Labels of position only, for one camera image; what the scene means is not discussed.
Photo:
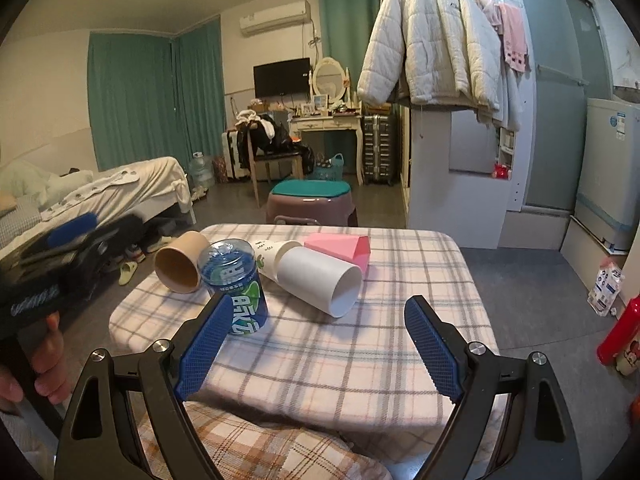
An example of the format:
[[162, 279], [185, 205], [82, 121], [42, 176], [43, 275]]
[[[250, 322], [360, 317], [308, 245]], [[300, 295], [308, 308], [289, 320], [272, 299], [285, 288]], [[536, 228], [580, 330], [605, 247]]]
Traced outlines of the person's left hand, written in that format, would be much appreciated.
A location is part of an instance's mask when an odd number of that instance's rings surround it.
[[[70, 378], [64, 356], [64, 338], [60, 330], [60, 314], [46, 317], [47, 333], [30, 357], [36, 372], [35, 389], [52, 404], [60, 404], [70, 396]], [[17, 404], [23, 401], [24, 392], [11, 372], [1, 367], [1, 411], [15, 413]]]

